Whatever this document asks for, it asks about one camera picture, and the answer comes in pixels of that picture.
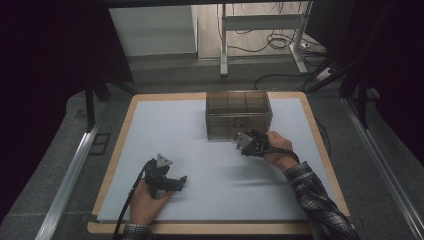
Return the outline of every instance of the plaid sleeve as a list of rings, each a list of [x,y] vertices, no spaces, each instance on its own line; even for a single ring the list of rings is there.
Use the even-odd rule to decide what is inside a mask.
[[[136,224],[127,224],[124,228],[122,240],[147,240],[149,239],[152,228]]]
[[[314,239],[359,239],[307,162],[288,169],[285,175],[308,215]]]

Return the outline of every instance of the plastic storage bin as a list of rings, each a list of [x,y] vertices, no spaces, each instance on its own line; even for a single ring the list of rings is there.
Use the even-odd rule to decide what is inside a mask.
[[[235,141],[239,132],[267,132],[272,110],[265,91],[206,93],[206,126],[209,140]]]

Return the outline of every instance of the wooden border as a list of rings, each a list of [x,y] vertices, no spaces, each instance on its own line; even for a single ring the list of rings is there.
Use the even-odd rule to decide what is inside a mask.
[[[333,167],[331,166],[330,159],[319,133],[317,124],[315,122],[312,110],[306,95],[301,92],[268,92],[270,98],[299,98],[301,100],[303,109],[308,119],[309,126],[317,144],[318,152],[320,154],[323,166],[327,172],[328,180],[333,188],[336,198],[336,204],[340,211],[349,217],[350,213],[347,209],[346,202],[340,190],[339,183],[337,182],[336,175],[334,174]],[[128,129],[133,119],[134,111],[139,101],[178,101],[178,100],[203,100],[206,99],[206,93],[175,93],[175,94],[143,94],[133,97],[129,106],[127,116],[125,117],[122,125],[121,133],[115,145],[109,167],[103,179],[102,186],[97,196],[92,215],[97,216],[106,194],[112,183],[113,175],[115,174],[116,167],[121,156],[122,148],[127,137]],[[87,229],[91,233],[113,233],[115,224],[101,224],[97,222],[89,222]],[[153,224],[154,234],[310,234],[311,229],[308,222],[272,222],[272,223],[157,223]]]

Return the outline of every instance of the aluminum rail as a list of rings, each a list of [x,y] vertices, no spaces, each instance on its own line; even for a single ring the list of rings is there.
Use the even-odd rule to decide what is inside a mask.
[[[387,185],[390,193],[392,194],[395,202],[401,210],[406,222],[412,230],[416,239],[424,239],[424,225],[423,220],[411,199],[403,190],[401,184],[397,180],[395,174],[387,163],[384,155],[381,153],[377,144],[374,141],[371,133],[365,129],[359,122],[356,116],[356,109],[351,99],[342,98],[342,102],[346,105],[347,110],[350,114],[353,124],[355,125],[358,133],[367,146],[368,151],[371,154],[374,163],[380,172],[384,182]]]
[[[68,171],[63,178],[62,184],[60,185],[52,205],[47,212],[46,218],[44,219],[44,222],[41,225],[40,230],[35,238],[36,240],[48,240],[53,237],[60,217],[62,216],[66,203],[68,202],[69,196],[71,195],[78,176],[81,172],[81,168],[84,165],[91,144],[93,143],[94,137],[97,134],[105,107],[106,103],[104,102],[100,102],[100,105],[97,107],[96,119],[98,119],[98,121],[95,123],[91,132],[85,133],[82,137],[80,145],[78,146],[71,164],[69,165]]]

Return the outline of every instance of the wall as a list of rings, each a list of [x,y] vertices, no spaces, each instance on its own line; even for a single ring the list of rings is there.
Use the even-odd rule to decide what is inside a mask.
[[[126,56],[197,52],[197,18],[192,6],[117,8],[109,12]]]

